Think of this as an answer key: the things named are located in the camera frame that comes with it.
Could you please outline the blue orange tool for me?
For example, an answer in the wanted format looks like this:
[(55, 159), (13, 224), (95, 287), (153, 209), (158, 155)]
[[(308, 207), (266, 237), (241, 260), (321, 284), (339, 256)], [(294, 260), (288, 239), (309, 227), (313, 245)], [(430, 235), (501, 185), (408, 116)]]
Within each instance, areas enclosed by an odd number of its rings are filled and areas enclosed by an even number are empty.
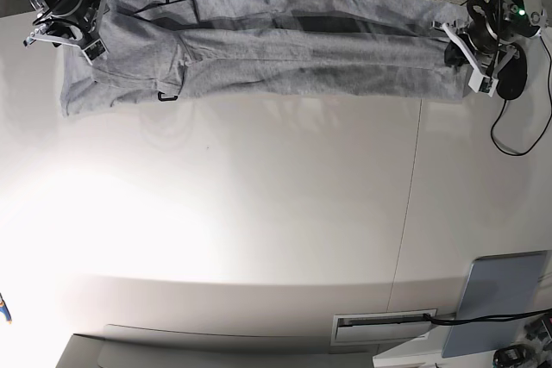
[(12, 323), (12, 318), (11, 318), (8, 306), (4, 301), (2, 295), (0, 295), (0, 313), (9, 324)]

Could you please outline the grey T-shirt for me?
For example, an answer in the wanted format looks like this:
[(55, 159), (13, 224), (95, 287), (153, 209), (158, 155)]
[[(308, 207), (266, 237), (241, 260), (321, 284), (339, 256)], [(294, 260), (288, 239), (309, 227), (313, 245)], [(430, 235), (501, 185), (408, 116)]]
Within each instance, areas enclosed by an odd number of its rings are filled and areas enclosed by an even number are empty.
[(240, 93), (445, 99), (467, 92), (440, 23), (459, 5), (428, 0), (109, 0), (93, 61), (64, 50), (66, 116), (120, 103)]

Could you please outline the black computer mouse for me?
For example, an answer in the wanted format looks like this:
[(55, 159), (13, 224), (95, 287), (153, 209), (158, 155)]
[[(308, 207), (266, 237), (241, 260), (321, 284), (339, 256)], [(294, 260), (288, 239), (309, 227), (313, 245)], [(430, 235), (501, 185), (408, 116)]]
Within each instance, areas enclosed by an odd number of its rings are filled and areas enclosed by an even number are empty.
[(524, 49), (517, 43), (510, 45), (506, 53), (500, 52), (499, 58), (503, 60), (510, 51), (516, 50), (511, 59), (498, 72), (499, 84), (497, 92), (506, 101), (518, 99), (524, 92), (527, 84), (527, 56)]

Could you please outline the grey laptop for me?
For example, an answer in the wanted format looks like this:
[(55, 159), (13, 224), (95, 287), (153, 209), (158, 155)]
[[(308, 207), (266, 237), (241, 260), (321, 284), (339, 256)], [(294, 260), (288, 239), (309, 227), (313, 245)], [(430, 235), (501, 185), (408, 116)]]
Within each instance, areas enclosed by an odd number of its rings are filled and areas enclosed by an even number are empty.
[[(485, 256), (470, 268), (457, 320), (527, 312), (547, 263), (545, 251)], [(473, 322), (452, 327), (442, 349), (444, 359), (490, 352), (510, 345), (519, 321)]]

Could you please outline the black gadget bottom right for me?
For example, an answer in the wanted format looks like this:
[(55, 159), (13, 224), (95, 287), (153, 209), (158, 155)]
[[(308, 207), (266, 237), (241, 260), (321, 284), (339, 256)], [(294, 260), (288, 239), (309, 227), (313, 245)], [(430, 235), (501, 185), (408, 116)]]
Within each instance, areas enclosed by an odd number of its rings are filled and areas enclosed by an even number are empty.
[(492, 358), (492, 366), (496, 368), (520, 367), (529, 362), (533, 352), (523, 344), (517, 344), (498, 349)]

